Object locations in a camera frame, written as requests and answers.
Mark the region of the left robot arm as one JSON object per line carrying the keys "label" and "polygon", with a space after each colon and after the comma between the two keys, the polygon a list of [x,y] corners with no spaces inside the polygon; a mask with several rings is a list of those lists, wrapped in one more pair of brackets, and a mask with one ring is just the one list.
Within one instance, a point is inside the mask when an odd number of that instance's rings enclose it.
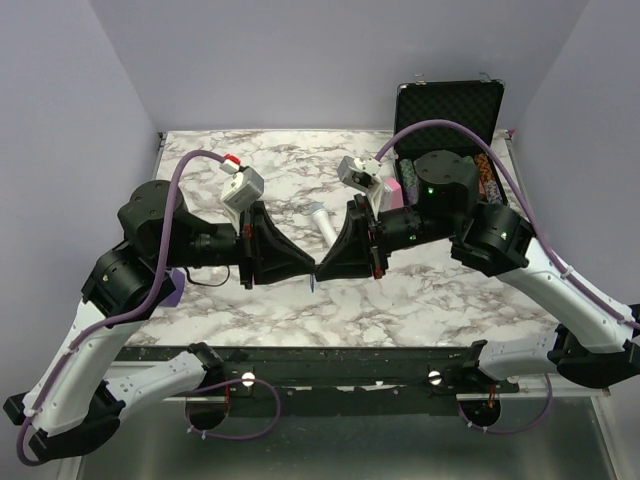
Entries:
{"label": "left robot arm", "polygon": [[238,226],[191,214],[175,182],[139,186],[119,210],[121,243],[96,262],[76,317],[43,378],[4,403],[19,427],[22,463],[83,456],[104,445],[134,412],[168,397],[222,390],[221,357],[196,343],[176,357],[122,379],[106,373],[126,341],[163,302],[180,291],[185,268],[237,266],[246,288],[307,275],[314,260],[282,234],[254,201]]}

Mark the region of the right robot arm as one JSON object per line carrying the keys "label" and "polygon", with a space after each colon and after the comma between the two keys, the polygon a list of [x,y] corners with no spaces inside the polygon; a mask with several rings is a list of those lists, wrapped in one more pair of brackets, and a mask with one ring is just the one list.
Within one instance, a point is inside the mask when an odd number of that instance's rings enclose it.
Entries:
{"label": "right robot arm", "polygon": [[317,281],[379,279],[393,252],[449,239],[452,259],[516,288],[559,323],[535,337],[474,342],[459,370],[467,389],[480,392],[512,376],[553,373],[602,389],[638,375],[636,309],[600,291],[584,293],[587,282],[547,257],[528,220],[507,205],[481,201],[474,164],[441,150],[414,160],[413,168],[415,204],[377,213],[371,196],[348,202],[342,230],[316,269]]}

